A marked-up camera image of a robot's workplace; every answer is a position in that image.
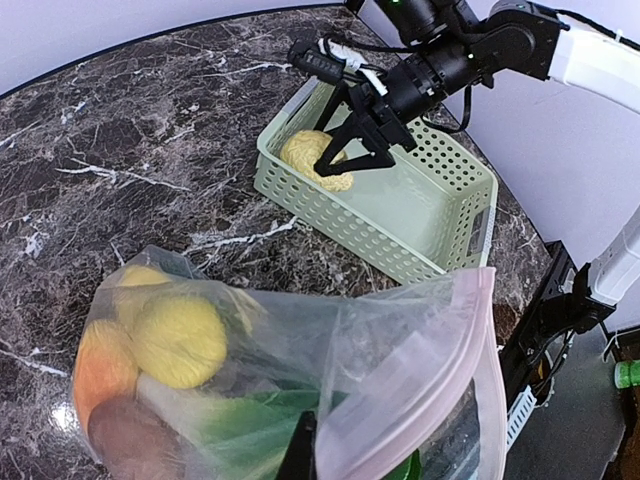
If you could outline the yellow lemon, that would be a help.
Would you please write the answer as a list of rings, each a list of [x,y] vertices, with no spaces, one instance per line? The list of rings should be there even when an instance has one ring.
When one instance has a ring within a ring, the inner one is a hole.
[[[228,353],[225,326],[214,305],[195,296],[148,302],[132,332],[140,369],[176,389],[198,387],[222,367]]]

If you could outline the beige walnut-like food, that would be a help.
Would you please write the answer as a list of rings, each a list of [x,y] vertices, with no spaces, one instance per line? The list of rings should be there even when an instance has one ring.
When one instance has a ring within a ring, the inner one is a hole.
[[[303,176],[329,192],[344,192],[354,185],[351,173],[320,176],[314,165],[329,146],[332,137],[317,130],[301,130],[292,135],[280,150],[280,159]]]

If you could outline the brown potato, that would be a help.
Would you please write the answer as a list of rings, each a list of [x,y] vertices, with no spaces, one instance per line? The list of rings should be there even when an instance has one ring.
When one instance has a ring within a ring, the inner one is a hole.
[[[115,479],[183,479],[176,435],[149,408],[119,396],[96,406],[88,422],[91,446]]]

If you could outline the green white bok choy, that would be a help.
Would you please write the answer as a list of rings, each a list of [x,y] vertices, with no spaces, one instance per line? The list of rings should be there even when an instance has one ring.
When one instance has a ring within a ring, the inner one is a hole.
[[[191,389],[169,387],[146,373],[137,396],[177,435],[187,479],[273,479],[301,414],[326,412],[349,394],[299,369],[212,378]]]

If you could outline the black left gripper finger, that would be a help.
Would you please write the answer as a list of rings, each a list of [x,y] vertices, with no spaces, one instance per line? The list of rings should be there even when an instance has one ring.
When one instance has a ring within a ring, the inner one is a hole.
[[[314,441],[317,420],[313,411],[301,414],[277,472],[277,480],[316,480]]]

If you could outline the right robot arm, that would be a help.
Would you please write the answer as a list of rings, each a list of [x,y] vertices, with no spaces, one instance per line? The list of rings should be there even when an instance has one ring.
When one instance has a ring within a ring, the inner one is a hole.
[[[622,178],[639,124],[639,46],[572,11],[499,1],[485,17],[465,1],[382,1],[400,43],[389,67],[369,46],[329,36],[304,49],[334,93],[318,122],[330,129],[314,169],[323,177],[381,170],[394,148],[414,152],[415,125],[468,133],[489,155],[544,240],[574,262],[572,282],[533,305],[518,343],[526,357],[557,336],[602,323],[639,326],[639,180]]]

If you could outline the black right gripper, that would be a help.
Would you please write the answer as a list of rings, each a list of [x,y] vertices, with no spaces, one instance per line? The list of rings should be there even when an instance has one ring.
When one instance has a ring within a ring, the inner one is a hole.
[[[445,82],[424,57],[408,57],[378,79],[384,94],[370,80],[335,86],[316,123],[330,136],[313,165],[321,177],[394,167],[389,148],[414,149],[407,125],[445,99]],[[342,103],[350,111],[340,110]]]

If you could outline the green pepper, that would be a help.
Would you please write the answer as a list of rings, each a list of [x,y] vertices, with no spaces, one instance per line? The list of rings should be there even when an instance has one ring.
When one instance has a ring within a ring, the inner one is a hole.
[[[131,330],[155,287],[170,282],[167,274],[149,266],[126,267],[113,293],[117,319]]]

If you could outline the orange yellow mango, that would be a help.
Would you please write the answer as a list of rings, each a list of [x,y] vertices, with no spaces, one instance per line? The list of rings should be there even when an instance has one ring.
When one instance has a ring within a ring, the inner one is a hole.
[[[103,319],[88,323],[73,372],[73,400],[82,429],[88,430],[91,412],[102,402],[132,397],[137,377],[131,339],[123,326]]]

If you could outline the clear zip top bag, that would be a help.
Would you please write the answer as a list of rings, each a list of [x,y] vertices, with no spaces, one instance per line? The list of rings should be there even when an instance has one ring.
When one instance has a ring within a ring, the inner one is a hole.
[[[246,290],[149,246],[97,288],[72,401],[116,479],[499,479],[495,272]]]

